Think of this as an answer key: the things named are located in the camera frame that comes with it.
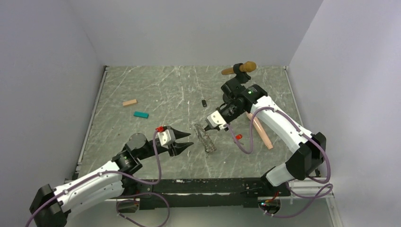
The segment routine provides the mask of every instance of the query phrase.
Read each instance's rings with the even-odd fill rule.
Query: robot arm
[[[262,179],[267,181],[268,187],[272,191],[287,181],[304,180],[323,163],[324,158],[319,149],[302,135],[312,138],[323,149],[326,146],[325,136],[321,133],[312,134],[292,120],[260,86],[252,85],[248,88],[242,86],[241,84],[246,83],[251,77],[240,71],[241,65],[241,63],[234,65],[233,69],[236,76],[221,87],[224,92],[224,107],[217,108],[206,118],[208,125],[205,130],[224,129],[227,131],[227,124],[230,124],[244,112],[255,114],[258,109],[269,107],[269,110],[262,110],[257,113],[258,118],[283,139],[293,155],[287,162],[275,166],[265,173]]]
[[[168,152],[170,156],[181,154],[192,142],[177,143],[175,140],[189,136],[189,133],[171,126],[158,127],[154,140],[150,142],[142,133],[135,133],[121,152],[95,171],[66,184],[51,188],[41,187],[30,207],[38,227],[62,227],[67,220],[80,212],[123,193],[136,192],[137,183],[132,174],[142,168],[142,159]],[[138,182],[156,184],[137,179]]]

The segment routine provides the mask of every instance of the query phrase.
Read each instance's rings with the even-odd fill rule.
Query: wooden block
[[[126,107],[126,106],[130,106],[130,105],[134,105],[137,103],[136,99],[130,100],[130,101],[126,101],[122,103],[122,106]]]

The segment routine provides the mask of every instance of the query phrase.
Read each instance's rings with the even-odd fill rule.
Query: wooden stick
[[[241,72],[252,72],[256,69],[256,63],[253,61],[247,61],[245,62],[245,64],[242,64],[239,66],[239,70]],[[223,75],[230,75],[234,73],[234,69],[233,68],[228,68],[225,69],[221,72],[221,74]]]
[[[122,103],[122,106],[126,107],[126,106],[130,106],[130,105],[134,105],[137,103],[136,99],[130,100],[130,101],[126,101]]]
[[[250,119],[252,119],[252,113],[246,113],[246,116],[249,118],[249,120]],[[270,139],[269,139],[269,137],[267,136],[267,134],[266,134],[266,132],[265,132],[265,130],[263,129],[263,127],[262,127],[262,124],[261,124],[261,122],[259,121],[259,119],[257,118],[257,117],[255,117],[254,119],[253,119],[253,126],[256,128],[256,130],[258,131],[258,134],[261,136],[261,138],[262,138],[262,140],[263,140],[263,142],[264,142],[264,145],[266,145],[267,146],[267,149],[272,149],[273,148],[273,145],[272,145],[272,143],[271,143],[271,141],[270,141]]]

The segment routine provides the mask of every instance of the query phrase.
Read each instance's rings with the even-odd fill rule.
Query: table
[[[135,132],[152,139],[160,125],[190,132],[177,142],[194,142],[181,155],[160,155],[163,179],[260,177],[267,170],[285,162],[291,155],[286,144],[263,125],[274,148],[268,150],[254,129],[254,151],[242,153],[229,132],[209,131],[217,148],[207,154],[194,133],[194,124],[206,126],[205,117],[223,103],[220,87],[234,75],[220,72],[230,66],[136,66],[108,67],[90,133],[83,153],[79,176],[109,161]],[[259,66],[249,73],[248,87],[258,84],[295,121],[300,122],[288,79],[282,66]],[[138,103],[123,107],[122,102]],[[201,100],[207,99],[208,106]],[[149,113],[148,119],[134,117],[135,111]],[[240,140],[249,147],[249,119],[243,114],[231,125]],[[157,179],[154,157],[142,160],[143,168],[135,176]]]

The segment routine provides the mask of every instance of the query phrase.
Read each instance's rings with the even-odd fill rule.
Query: white arm segment
[[[74,218],[77,214],[109,198],[120,196],[124,191],[121,181],[109,184],[104,188],[99,189],[96,192],[90,194],[89,196],[83,198],[82,202],[73,206],[71,208],[71,213],[68,214],[67,220]]]
[[[262,98],[258,99],[257,104],[252,105],[251,113],[254,114],[257,109],[265,106],[270,106],[280,110],[281,112],[284,112],[273,102],[270,96],[263,96]],[[299,143],[306,143],[308,141],[304,137],[300,136],[292,124],[279,113],[271,110],[262,110],[257,114],[257,117],[267,126],[269,126],[286,143],[287,147],[292,153],[299,149]],[[312,136],[311,131],[302,127],[296,121],[292,121],[295,122],[295,124],[297,124],[301,131],[307,136]]]
[[[62,191],[67,190],[71,186],[78,184],[82,180],[84,180],[92,175],[98,174],[99,172],[104,172],[106,170],[118,171],[119,169],[120,168],[117,166],[117,164],[115,162],[108,161],[102,167],[98,168],[97,170],[95,170],[73,182],[57,186],[55,193],[56,194],[61,193]],[[92,193],[94,193],[100,189],[104,190],[104,188],[106,186],[108,186],[109,184],[119,182],[119,181],[121,181],[121,179],[122,179],[122,175],[120,175],[120,174],[103,174],[99,177],[96,177],[96,178],[80,185],[79,187],[77,187],[71,191],[68,191],[68,193],[66,195],[59,197],[57,199],[57,201],[58,202],[62,201],[61,209],[63,212],[66,212],[66,211],[70,210],[72,207],[74,207],[75,205],[80,204],[81,202],[84,202],[85,201],[84,199],[86,197],[88,197],[89,195],[91,195]]]
[[[282,111],[280,107],[273,102],[270,96],[263,96],[258,99],[257,104],[252,105],[251,113],[254,114],[257,109],[265,106],[270,106]],[[267,126],[269,126],[286,143],[287,147],[292,153],[299,149],[299,143],[306,143],[308,141],[303,136],[300,136],[295,130],[294,126],[277,112],[273,112],[271,110],[262,110],[257,114],[257,117]],[[295,124],[297,124],[303,133],[309,137],[312,137],[312,133],[309,130],[305,129],[297,122],[295,122]],[[266,178],[273,186],[279,186],[284,182],[294,179],[294,177],[288,172],[285,163],[273,168],[267,173]]]

